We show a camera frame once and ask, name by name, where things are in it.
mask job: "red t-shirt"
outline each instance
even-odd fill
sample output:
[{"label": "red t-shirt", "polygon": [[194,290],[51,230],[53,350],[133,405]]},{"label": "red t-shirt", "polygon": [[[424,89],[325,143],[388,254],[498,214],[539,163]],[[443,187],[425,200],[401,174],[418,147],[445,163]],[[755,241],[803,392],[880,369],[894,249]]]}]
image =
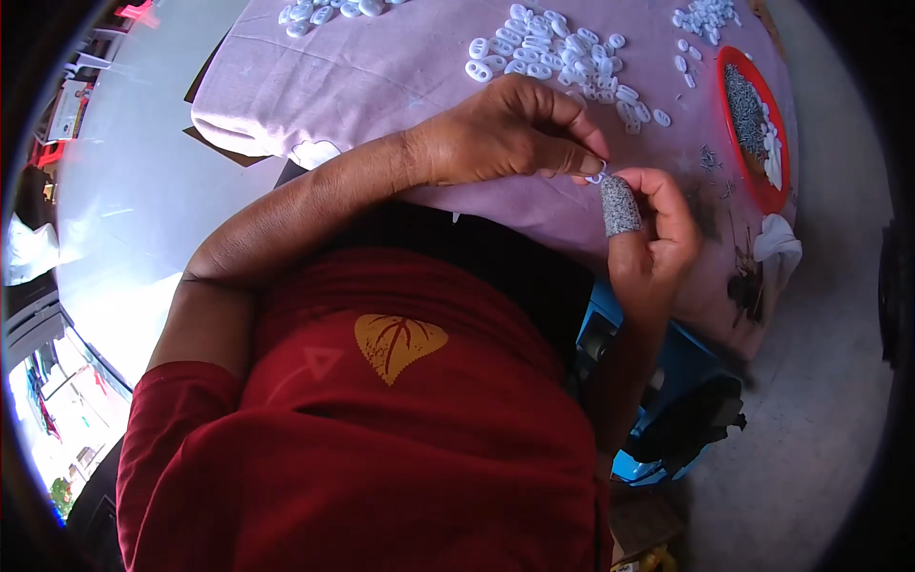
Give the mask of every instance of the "red t-shirt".
[{"label": "red t-shirt", "polygon": [[265,298],[253,351],[245,381],[175,362],[137,384],[128,569],[594,569],[594,434],[491,286],[406,251],[337,251]]}]

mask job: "red plastic bowl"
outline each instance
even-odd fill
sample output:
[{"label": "red plastic bowl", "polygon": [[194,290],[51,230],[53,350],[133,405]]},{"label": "red plastic bowl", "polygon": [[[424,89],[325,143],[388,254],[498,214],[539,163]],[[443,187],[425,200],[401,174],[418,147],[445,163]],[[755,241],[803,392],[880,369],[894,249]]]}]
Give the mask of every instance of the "red plastic bowl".
[{"label": "red plastic bowl", "polygon": [[[727,105],[727,90],[725,89],[725,66],[729,63],[736,65],[737,71],[756,88],[759,98],[769,106],[769,121],[779,130],[776,137],[781,141],[781,190],[771,184],[765,175],[757,175],[750,171],[740,152],[740,144],[737,142],[737,132],[734,130],[731,109]],[[781,208],[785,206],[785,199],[788,198],[790,186],[788,181],[791,179],[788,165],[788,139],[785,135],[784,124],[781,122],[779,106],[775,104],[775,98],[769,91],[769,86],[766,85],[766,81],[762,79],[762,75],[759,74],[759,70],[756,69],[753,62],[747,59],[743,52],[731,46],[724,46],[718,52],[718,89],[721,92],[721,108],[725,112],[725,121],[727,121],[727,136],[731,139],[731,146],[734,147],[740,170],[743,171],[744,180],[747,181],[749,194],[756,201],[763,215],[781,212]]]}]

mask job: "table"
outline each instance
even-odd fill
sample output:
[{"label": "table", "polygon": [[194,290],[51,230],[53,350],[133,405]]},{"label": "table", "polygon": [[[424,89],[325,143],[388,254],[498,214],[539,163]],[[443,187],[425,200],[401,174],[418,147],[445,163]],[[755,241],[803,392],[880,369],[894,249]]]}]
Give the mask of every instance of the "table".
[{"label": "table", "polygon": [[[378,17],[342,17],[302,38],[290,38],[277,16],[285,0],[252,0],[231,28],[201,83],[191,117],[214,145],[249,156],[288,156],[304,167],[354,146],[405,129],[463,101],[482,88],[464,72],[468,45],[489,38],[509,17],[511,2],[410,0],[386,5]],[[705,227],[705,244],[677,298],[673,316],[691,331],[749,359],[764,328],[745,318],[732,327],[737,308],[727,298],[736,273],[735,240],[759,234],[762,213],[747,194],[731,150],[718,100],[716,53],[732,45],[752,55],[779,105],[791,157],[789,199],[781,212],[793,224],[797,204],[797,124],[787,67],[769,34],[737,0],[743,27],[721,29],[714,47],[671,23],[673,0],[541,0],[606,40],[620,33],[626,46],[619,80],[634,88],[650,108],[672,117],[670,127],[646,124],[626,135],[613,105],[588,103],[588,114],[604,131],[609,168],[643,166],[670,171],[690,198]],[[686,39],[703,54],[686,55],[696,87],[675,68]],[[559,88],[554,77],[548,84]],[[717,153],[721,167],[706,172],[699,149]],[[735,184],[727,197],[727,182]],[[514,177],[450,189],[413,189],[404,198],[454,212],[484,216],[567,254],[606,275],[607,239],[600,198],[593,186],[567,178]],[[769,300],[766,315],[771,314]]]}]

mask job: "fingernail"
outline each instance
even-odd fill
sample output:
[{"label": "fingernail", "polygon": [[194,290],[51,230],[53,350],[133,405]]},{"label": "fingernail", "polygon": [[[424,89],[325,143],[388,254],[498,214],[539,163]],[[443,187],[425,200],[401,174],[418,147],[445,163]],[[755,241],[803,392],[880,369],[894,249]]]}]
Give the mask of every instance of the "fingernail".
[{"label": "fingernail", "polygon": [[581,172],[586,175],[596,175],[602,168],[604,168],[604,164],[593,155],[585,155],[581,162]]}]

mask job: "yellow leaf print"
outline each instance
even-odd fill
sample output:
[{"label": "yellow leaf print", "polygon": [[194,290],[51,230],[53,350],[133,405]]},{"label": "yellow leaf print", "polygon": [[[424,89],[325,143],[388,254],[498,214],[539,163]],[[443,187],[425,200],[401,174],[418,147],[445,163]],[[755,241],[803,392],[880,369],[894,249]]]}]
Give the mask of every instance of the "yellow leaf print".
[{"label": "yellow leaf print", "polygon": [[438,326],[400,316],[366,314],[359,316],[354,329],[362,355],[388,385],[406,366],[448,342]]}]

